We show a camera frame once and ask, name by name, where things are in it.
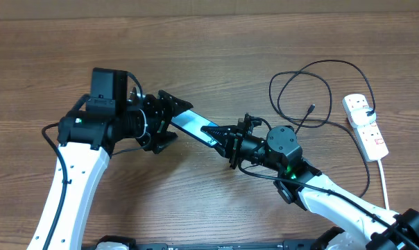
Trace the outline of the Samsung Galaxy smartphone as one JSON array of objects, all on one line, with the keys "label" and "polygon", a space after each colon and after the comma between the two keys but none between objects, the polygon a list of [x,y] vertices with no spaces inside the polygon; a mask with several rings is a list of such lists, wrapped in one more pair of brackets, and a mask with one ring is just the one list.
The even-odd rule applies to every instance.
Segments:
[{"label": "Samsung Galaxy smartphone", "polygon": [[173,117],[171,124],[207,147],[214,148],[217,144],[216,140],[201,131],[203,126],[217,126],[217,124],[192,110],[187,110]]}]

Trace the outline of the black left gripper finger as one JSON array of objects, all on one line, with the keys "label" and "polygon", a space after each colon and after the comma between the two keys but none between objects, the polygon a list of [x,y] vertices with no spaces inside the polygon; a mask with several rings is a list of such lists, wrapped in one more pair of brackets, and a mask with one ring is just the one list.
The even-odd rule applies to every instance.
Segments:
[{"label": "black left gripper finger", "polygon": [[190,102],[179,99],[164,90],[158,92],[158,97],[162,104],[162,110],[167,117],[177,117],[194,107]]},{"label": "black left gripper finger", "polygon": [[154,154],[159,154],[161,151],[166,149],[172,144],[178,135],[171,131],[165,131],[164,133],[156,133],[151,137],[151,151]]}]

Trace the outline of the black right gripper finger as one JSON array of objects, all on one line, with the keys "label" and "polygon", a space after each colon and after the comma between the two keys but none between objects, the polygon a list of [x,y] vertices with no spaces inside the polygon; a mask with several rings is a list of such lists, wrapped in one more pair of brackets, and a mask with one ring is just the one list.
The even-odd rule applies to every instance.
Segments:
[{"label": "black right gripper finger", "polygon": [[220,156],[227,158],[230,162],[233,161],[233,156],[235,154],[235,146],[233,142],[227,142],[226,144],[218,143],[214,148]]},{"label": "black right gripper finger", "polygon": [[228,146],[233,144],[234,137],[238,131],[238,127],[234,125],[202,126],[200,131],[209,137],[209,139],[205,140],[207,146]]}]

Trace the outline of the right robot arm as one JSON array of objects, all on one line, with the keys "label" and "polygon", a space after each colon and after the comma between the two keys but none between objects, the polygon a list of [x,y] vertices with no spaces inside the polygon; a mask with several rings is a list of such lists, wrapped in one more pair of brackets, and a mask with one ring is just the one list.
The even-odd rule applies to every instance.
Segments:
[{"label": "right robot arm", "polygon": [[233,168],[274,182],[287,203],[334,224],[314,249],[419,249],[417,210],[387,210],[347,191],[304,157],[292,126],[270,127],[266,137],[256,137],[253,129],[261,123],[246,115],[236,125],[201,131]]}]

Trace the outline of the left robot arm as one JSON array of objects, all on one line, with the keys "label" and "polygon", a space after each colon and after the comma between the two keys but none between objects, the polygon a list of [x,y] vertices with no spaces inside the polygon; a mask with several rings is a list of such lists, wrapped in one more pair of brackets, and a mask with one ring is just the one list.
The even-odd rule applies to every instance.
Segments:
[{"label": "left robot arm", "polygon": [[144,94],[140,84],[128,94],[129,79],[134,75],[127,71],[94,68],[90,93],[54,125],[55,173],[29,249],[82,247],[92,200],[117,142],[134,139],[158,154],[177,138],[168,126],[192,104],[163,90]]}]

